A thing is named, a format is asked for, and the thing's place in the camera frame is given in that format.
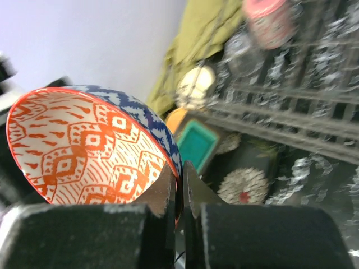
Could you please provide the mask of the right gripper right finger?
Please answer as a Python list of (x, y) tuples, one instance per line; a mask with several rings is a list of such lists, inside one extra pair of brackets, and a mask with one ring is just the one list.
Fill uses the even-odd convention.
[(307, 206), (230, 205), (183, 166), (186, 268), (353, 268), (334, 220)]

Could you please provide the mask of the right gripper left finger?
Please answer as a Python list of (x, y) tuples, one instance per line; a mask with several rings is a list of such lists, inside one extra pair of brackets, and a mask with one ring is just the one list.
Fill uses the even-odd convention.
[(1, 221), (2, 268), (173, 268), (176, 180), (126, 204), (19, 205)]

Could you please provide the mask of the red patterned bowl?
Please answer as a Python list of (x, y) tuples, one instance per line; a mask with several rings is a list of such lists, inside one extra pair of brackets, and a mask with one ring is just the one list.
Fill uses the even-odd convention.
[(51, 204), (130, 203), (168, 164), (181, 195), (183, 166), (171, 131), (124, 92), (45, 87), (20, 97), (6, 123), (15, 163)]

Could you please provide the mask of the clear drinking glass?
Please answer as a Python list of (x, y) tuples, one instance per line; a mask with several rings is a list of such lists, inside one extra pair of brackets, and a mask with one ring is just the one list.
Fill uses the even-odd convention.
[(224, 45), (224, 61), (232, 75), (246, 77), (257, 72), (264, 56), (246, 31), (235, 33)]

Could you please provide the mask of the pink skull pattern mug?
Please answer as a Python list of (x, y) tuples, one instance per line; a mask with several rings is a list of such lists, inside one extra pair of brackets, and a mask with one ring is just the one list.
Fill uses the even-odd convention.
[(286, 0), (244, 0), (243, 12), (263, 49), (279, 48), (295, 34), (291, 5)]

